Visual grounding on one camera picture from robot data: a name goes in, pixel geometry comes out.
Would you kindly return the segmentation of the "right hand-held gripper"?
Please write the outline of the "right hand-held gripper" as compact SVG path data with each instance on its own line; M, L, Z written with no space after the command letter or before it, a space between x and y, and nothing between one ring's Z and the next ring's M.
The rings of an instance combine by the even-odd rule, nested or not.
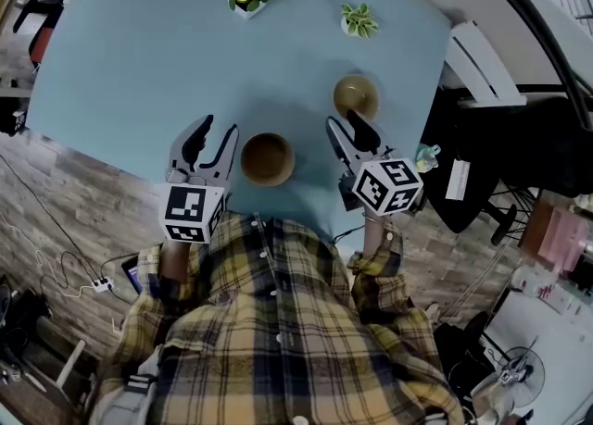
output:
M385 134L360 112L349 109L347 122L354 130L351 139L342 124L330 116L325 129L337 158L350 164L341 176L338 190L346 211L367 207L377 216L408 210L423 181L408 158L390 156L394 147ZM367 160L358 157L370 156Z

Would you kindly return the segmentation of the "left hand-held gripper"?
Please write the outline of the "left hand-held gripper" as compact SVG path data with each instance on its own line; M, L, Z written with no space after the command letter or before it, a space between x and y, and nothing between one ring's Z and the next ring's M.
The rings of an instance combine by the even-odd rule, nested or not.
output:
M193 172L205 146L213 115L186 127L170 147L168 172ZM226 211L229 177L233 167L239 129L234 124L225 134L214 160L199 164L189 182L167 182L160 186L158 222L169 241L209 244Z

